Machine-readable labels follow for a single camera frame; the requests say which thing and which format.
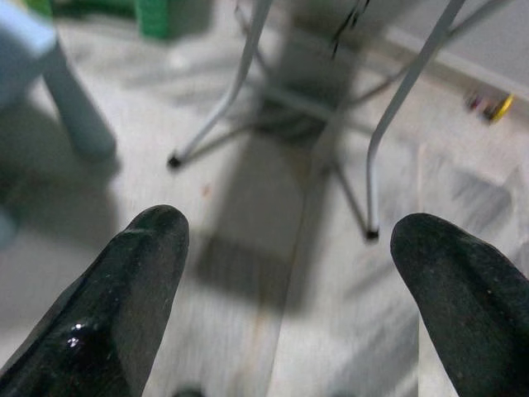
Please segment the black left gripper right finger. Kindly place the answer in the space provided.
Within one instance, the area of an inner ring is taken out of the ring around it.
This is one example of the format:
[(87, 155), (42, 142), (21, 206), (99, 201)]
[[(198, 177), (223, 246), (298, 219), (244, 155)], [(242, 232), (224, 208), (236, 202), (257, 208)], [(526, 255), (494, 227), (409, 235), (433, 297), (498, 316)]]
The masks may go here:
[(390, 251), (459, 397), (529, 397), (529, 279), (493, 245), (429, 213)]

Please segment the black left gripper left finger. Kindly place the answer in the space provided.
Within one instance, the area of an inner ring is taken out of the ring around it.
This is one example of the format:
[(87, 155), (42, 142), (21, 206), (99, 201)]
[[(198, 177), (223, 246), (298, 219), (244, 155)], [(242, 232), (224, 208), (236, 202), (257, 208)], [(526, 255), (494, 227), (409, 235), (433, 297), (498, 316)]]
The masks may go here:
[(0, 369), (0, 397), (141, 397), (188, 247), (177, 208), (138, 214)]

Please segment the light blue folding table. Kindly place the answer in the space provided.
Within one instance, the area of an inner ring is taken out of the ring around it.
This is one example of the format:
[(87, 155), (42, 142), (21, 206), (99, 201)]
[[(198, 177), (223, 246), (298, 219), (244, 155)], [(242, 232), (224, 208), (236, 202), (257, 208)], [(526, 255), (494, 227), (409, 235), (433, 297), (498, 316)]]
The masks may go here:
[[(198, 144), (205, 139), (207, 134), (215, 127), (218, 121), (225, 115), (228, 108), (234, 103), (241, 91), (242, 85), (247, 80), (247, 75), (253, 61), (257, 58), (260, 37), (265, 28), (265, 23), (273, 1), (274, 0), (255, 0), (248, 31), (246, 33), (245, 45), (241, 53), (235, 77), (221, 99), (217, 102), (216, 107), (214, 107), (208, 114), (206, 121), (202, 124), (193, 138), (181, 151), (175, 150), (170, 154), (167, 159), (167, 166), (170, 169), (175, 170), (188, 161)], [(454, 23), (455, 17), (466, 1), (467, 0), (450, 0), (443, 13), (437, 19), (436, 24), (424, 42), (418, 55), (415, 55), (408, 64), (403, 66), (394, 76), (384, 82), (384, 85), (388, 85), (396, 80), (401, 81), (396, 93), (393, 95), (389, 105), (386, 107), (374, 129), (367, 150), (365, 166), (367, 223), (365, 234), (370, 240), (376, 240), (379, 238), (379, 190), (377, 184), (376, 157), (380, 142), (382, 141), (385, 132), (388, 130), (390, 123), (400, 110), (422, 71), (442, 47), (448, 45), (457, 36), (463, 35), (471, 27), (478, 24), (478, 22), (507, 6), (514, 0), (488, 0), (456, 25)]]

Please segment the yellow and dark floor litter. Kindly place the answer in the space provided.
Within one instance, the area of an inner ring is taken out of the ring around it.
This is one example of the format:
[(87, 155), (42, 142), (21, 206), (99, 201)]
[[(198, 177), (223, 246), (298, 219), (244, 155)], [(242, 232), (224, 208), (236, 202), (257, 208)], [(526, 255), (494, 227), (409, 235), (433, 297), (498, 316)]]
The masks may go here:
[(505, 117), (514, 102), (512, 93), (499, 95), (472, 92), (466, 99), (465, 106), (470, 112), (479, 114), (482, 120), (494, 124)]

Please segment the small blue plastic chair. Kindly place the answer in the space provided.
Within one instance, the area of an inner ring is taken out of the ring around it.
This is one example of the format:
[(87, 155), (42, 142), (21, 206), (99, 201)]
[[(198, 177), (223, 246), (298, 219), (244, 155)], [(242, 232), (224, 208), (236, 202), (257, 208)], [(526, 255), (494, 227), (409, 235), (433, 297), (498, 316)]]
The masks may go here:
[(88, 158), (113, 155), (116, 140), (75, 78), (53, 25), (0, 0), (0, 109), (43, 78), (74, 149)]

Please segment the green plastic stool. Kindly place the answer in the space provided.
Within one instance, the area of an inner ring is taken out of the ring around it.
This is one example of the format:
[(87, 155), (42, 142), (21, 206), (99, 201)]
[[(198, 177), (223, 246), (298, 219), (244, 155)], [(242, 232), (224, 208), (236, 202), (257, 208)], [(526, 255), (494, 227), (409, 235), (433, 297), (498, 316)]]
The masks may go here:
[(198, 34), (208, 28), (212, 0), (134, 0), (143, 37), (171, 40)]

